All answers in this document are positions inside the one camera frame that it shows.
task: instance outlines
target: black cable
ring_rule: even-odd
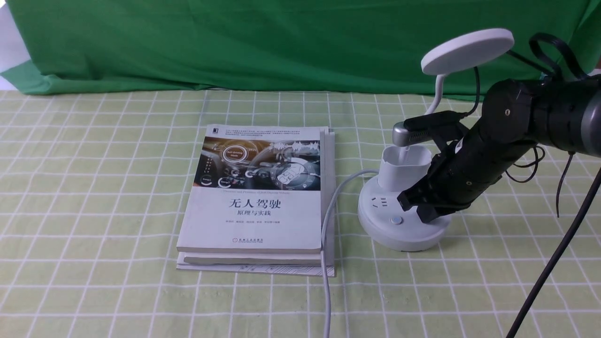
[[[572,158],[574,157],[575,152],[568,152],[570,157],[567,159],[566,167],[564,169],[563,174],[561,174],[559,185],[557,186],[557,194],[555,195],[555,212],[557,213],[557,218],[560,217],[560,192],[561,186],[563,185],[563,180],[566,178],[567,170],[570,168],[570,164],[572,163]]]
[[[474,75],[476,76],[476,101],[474,102],[474,106],[470,111],[462,113],[462,117],[468,117],[473,114],[476,109],[478,109],[478,105],[480,104],[480,72],[478,71],[478,67],[474,67]]]
[[[522,325],[523,320],[526,318],[526,315],[528,314],[528,310],[530,310],[530,307],[534,303],[536,296],[538,295],[541,288],[545,284],[545,281],[547,280],[547,278],[549,278],[549,276],[551,275],[551,271],[553,271],[553,268],[559,261],[561,255],[567,249],[567,246],[570,244],[570,241],[576,234],[576,231],[578,231],[578,227],[580,227],[580,224],[584,220],[584,216],[586,216],[588,209],[590,208],[591,204],[593,203],[593,199],[595,198],[595,195],[597,194],[597,191],[599,190],[600,185],[601,185],[601,169],[599,169],[599,171],[597,172],[597,176],[595,177],[595,180],[593,181],[593,185],[591,185],[591,188],[588,190],[587,196],[584,198],[584,201],[582,202],[582,206],[580,207],[580,210],[578,210],[578,214],[576,214],[576,218],[574,218],[572,225],[570,226],[570,228],[566,232],[566,235],[561,240],[561,243],[559,244],[559,246],[553,253],[553,256],[551,256],[551,259],[549,259],[549,263],[547,263],[547,265],[545,266],[543,273],[540,274],[540,277],[538,278],[536,283],[534,283],[534,286],[532,287],[530,294],[526,298],[526,301],[522,305],[520,312],[517,314],[516,320],[513,322],[513,325],[511,326],[509,333],[507,333],[507,338],[514,338],[516,336],[516,333],[519,330],[520,325]]]
[[[568,69],[570,70],[572,75],[576,77],[576,79],[585,80],[590,77],[582,70],[582,68],[578,64],[578,59],[576,58],[576,55],[574,54],[574,52],[572,52],[570,46],[568,46],[567,43],[563,42],[561,39],[551,34],[536,33],[528,41],[530,45],[530,50],[532,51],[534,56],[537,57],[540,61],[553,68],[557,80],[563,80],[561,67],[543,52],[540,45],[538,44],[540,41],[549,43],[550,45],[553,45],[555,49],[557,49],[557,51],[561,54],[564,61],[566,62]]]
[[[534,146],[534,162],[530,162],[529,164],[525,164],[525,165],[519,165],[519,164],[514,164],[515,167],[518,168],[529,168],[534,166],[534,170],[532,171],[532,174],[530,174],[530,177],[527,178],[526,180],[520,181],[515,179],[513,176],[510,175],[509,171],[505,171],[505,174],[507,175],[507,177],[509,177],[511,180],[513,180],[514,182],[517,183],[528,183],[530,182],[530,180],[532,180],[534,178],[534,176],[536,175],[536,172],[538,171],[538,164],[540,163],[540,161],[542,161],[545,156],[547,155],[547,153],[545,152],[544,148],[541,146]],[[540,149],[543,154],[541,157],[538,156],[538,149]]]
[[[507,55],[509,55],[509,56],[511,56],[511,57],[514,57],[514,58],[516,58],[516,59],[520,60],[521,62],[523,62],[523,63],[525,63],[525,64],[529,65],[530,67],[532,67],[532,68],[534,68],[534,69],[538,70],[539,72],[541,72],[541,73],[543,73],[543,74],[545,74],[545,75],[547,75],[547,76],[550,76],[550,77],[553,77],[553,76],[555,76],[555,74],[553,74],[553,72],[551,72],[551,71],[550,71],[550,70],[548,70],[547,68],[544,68],[543,66],[540,66],[539,64],[537,64],[537,63],[535,63],[535,62],[532,62],[532,61],[530,61],[529,59],[527,59],[527,58],[525,58],[525,57],[521,56],[520,54],[518,54],[518,53],[516,53],[516,52],[514,52],[514,51],[507,51]]]

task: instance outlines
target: white power cord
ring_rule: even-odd
[[[340,185],[338,185],[338,187],[334,191],[334,194],[332,195],[332,200],[330,201],[330,205],[328,206],[328,209],[326,210],[326,216],[325,216],[325,218],[323,220],[323,224],[322,224],[322,250],[321,250],[323,291],[326,296],[326,319],[325,319],[325,322],[323,325],[323,338],[329,338],[329,336],[330,336],[330,323],[331,323],[331,319],[332,319],[332,299],[330,296],[330,284],[328,282],[328,272],[326,269],[326,254],[325,254],[326,232],[328,229],[328,221],[330,220],[330,214],[332,213],[332,210],[334,209],[334,206],[336,205],[336,200],[338,200],[338,195],[340,195],[340,191],[347,183],[349,183],[354,178],[359,177],[363,174],[377,174],[377,173],[378,173],[377,170],[366,169],[366,170],[361,170],[361,171],[349,176],[346,180],[344,180],[342,183],[340,183]]]

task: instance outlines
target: book title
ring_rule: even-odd
[[[271,216],[271,210],[267,209],[280,209],[282,202],[279,199],[266,200],[259,198],[251,201],[247,198],[246,201],[241,198],[233,198],[230,201],[230,206],[238,210],[238,215],[241,216]]]

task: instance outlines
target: publisher logo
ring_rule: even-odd
[[[234,243],[263,243],[263,238],[232,238]]]

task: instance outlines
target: book cover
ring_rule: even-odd
[[[177,249],[319,253],[327,128],[207,126]]]
[[[328,208],[334,191],[336,190],[335,177],[335,162],[334,162],[334,141],[335,135],[331,131],[327,131],[325,136],[324,151],[325,162],[322,163],[322,219],[325,218],[325,212]],[[328,229],[326,237],[326,266],[328,276],[336,277],[335,269],[335,215],[332,213],[328,220]],[[270,264],[199,264],[187,263],[186,258],[197,255],[195,253],[181,252],[177,259],[177,269],[180,270],[196,270],[196,271],[220,271],[220,272],[241,272],[241,273],[256,273],[256,274],[290,274],[303,276],[320,276],[322,275],[321,266],[318,265],[270,265]],[[282,254],[275,254],[275,257],[281,257]]]

